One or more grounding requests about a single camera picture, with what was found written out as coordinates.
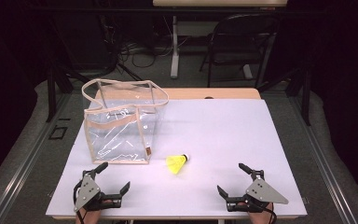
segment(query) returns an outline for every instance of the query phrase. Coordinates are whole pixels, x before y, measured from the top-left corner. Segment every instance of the white stand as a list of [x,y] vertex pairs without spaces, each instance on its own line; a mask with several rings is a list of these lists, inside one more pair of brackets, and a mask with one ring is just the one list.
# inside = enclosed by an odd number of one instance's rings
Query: white stand
[[172,65],[171,65],[171,78],[178,78],[178,69],[179,69],[179,53],[178,53],[178,27],[176,16],[173,16],[172,22],[172,32],[173,32],[173,55],[172,55]]
[[243,68],[243,73],[245,75],[245,77],[247,79],[252,79],[253,78],[253,75],[252,75],[252,71],[251,71],[251,67],[249,66],[249,64],[246,64]]

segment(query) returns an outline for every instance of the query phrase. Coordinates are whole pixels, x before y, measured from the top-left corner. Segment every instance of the white table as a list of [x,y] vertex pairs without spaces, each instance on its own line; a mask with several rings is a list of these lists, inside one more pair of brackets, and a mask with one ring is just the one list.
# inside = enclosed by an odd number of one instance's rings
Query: white table
[[[199,94],[216,95],[213,90],[201,90]],[[229,93],[230,89],[220,91]],[[278,218],[307,214],[263,100],[170,100],[156,137],[149,164],[111,164],[96,176],[96,183],[107,194],[118,193],[128,181],[131,182],[122,207],[103,210],[102,218],[247,218],[243,212],[228,212],[216,187],[219,185],[230,196],[244,194],[252,184],[252,178],[238,167],[240,162],[252,169],[264,170],[266,181],[289,200],[289,204],[275,204]],[[190,161],[178,175],[173,175],[166,167],[165,158],[183,153],[190,156]],[[47,216],[75,218],[73,188],[83,170],[96,166],[91,163],[82,127]]]
[[[153,0],[155,7],[286,7],[287,0]],[[212,32],[216,22],[185,22],[185,26],[190,32],[178,33],[178,21],[173,16],[172,22],[172,67],[171,78],[178,78],[179,67],[179,51],[178,36],[179,35],[207,35]]]

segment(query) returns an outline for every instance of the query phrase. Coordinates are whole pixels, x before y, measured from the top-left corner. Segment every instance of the shuttlecock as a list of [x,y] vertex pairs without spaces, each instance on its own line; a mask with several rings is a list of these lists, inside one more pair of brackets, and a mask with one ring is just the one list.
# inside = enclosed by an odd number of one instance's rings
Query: shuttlecock
[[175,175],[180,171],[180,169],[182,169],[182,166],[187,161],[188,161],[188,156],[185,154],[180,155],[180,156],[169,156],[165,160],[165,162],[167,163],[168,169],[170,169],[170,171]]

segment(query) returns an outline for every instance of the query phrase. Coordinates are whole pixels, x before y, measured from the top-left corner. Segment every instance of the transparent plastic bag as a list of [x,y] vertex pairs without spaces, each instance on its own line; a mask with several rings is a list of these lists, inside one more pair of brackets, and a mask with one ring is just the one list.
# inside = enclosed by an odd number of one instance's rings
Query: transparent plastic bag
[[82,88],[84,127],[94,163],[149,163],[168,94],[152,81],[94,79]]

